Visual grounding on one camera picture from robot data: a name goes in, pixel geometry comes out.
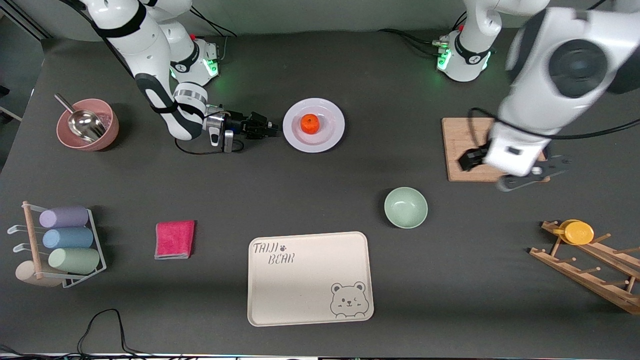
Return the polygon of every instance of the orange fruit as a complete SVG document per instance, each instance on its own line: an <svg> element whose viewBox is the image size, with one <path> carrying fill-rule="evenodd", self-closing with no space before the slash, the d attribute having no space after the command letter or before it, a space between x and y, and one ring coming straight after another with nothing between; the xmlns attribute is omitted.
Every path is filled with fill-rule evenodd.
<svg viewBox="0 0 640 360"><path fill-rule="evenodd" d="M313 135L320 130L320 120L314 114L306 114L300 120L300 128L306 134Z"/></svg>

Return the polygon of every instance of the pink towel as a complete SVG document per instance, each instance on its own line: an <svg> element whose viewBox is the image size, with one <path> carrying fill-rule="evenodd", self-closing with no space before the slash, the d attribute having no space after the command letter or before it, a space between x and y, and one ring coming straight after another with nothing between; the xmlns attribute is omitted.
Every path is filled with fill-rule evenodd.
<svg viewBox="0 0 640 360"><path fill-rule="evenodd" d="M155 259L188 259L191 255L195 224L194 220L158 223Z"/></svg>

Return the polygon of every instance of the gray wall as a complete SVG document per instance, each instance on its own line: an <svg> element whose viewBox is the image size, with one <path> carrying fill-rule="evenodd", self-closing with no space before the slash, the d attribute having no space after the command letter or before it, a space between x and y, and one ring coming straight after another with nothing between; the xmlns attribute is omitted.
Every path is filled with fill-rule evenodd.
<svg viewBox="0 0 640 360"><path fill-rule="evenodd" d="M550 6L584 9L595 1L551 0ZM84 19L58 0L15 2L56 37L97 40ZM210 20L239 34L446 28L464 11L461 0L194 0L193 4ZM509 15L503 19L510 28L525 20ZM190 13L179 20L190 33L214 34Z"/></svg>

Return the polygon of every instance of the dark gray tabletop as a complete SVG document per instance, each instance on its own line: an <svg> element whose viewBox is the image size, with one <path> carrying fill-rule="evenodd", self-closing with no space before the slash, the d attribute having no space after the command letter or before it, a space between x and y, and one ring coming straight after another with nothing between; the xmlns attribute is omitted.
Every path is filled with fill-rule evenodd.
<svg viewBox="0 0 640 360"><path fill-rule="evenodd" d="M434 38L439 32L425 32ZM610 245L638 244L640 167L636 129L555 142L573 156L550 183L501 193L447 181L440 119L472 106L496 110L509 87L505 31L490 66L454 83L386 33L305 33L231 38L210 102L280 122L307 97L345 114L343 141L322 154L284 137L248 142L240 154L178 151L164 122L104 44L45 43L46 59L0 176L0 229L23 224L23 200L94 209L108 270L73 288L18 281L0 242L0 341L23 352L70 352L91 316L122 312L131 347L155 353L360 357L583 357L637 359L640 318L535 260L550 248L542 220L579 218ZM53 97L113 105L121 133L108 151L62 146ZM563 133L635 119L638 92L605 95ZM206 151L206 137L184 144ZM412 186L429 202L425 223L392 227L382 202ZM189 260L154 260L155 224L197 220ZM246 318L247 246L259 236L361 231L369 239L376 312L366 322L252 327ZM571 256L569 247L559 255ZM578 252L578 266L593 261ZM605 273L606 279L620 279ZM100 318L86 351L117 352L115 317Z"/></svg>

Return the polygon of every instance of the yellow mug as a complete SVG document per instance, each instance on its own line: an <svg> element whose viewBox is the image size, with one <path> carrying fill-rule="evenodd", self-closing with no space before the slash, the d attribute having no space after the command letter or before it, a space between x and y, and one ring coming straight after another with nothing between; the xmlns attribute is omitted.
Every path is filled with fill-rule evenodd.
<svg viewBox="0 0 640 360"><path fill-rule="evenodd" d="M580 220L567 220L554 229L554 234L571 245L584 245L593 240L593 228Z"/></svg>

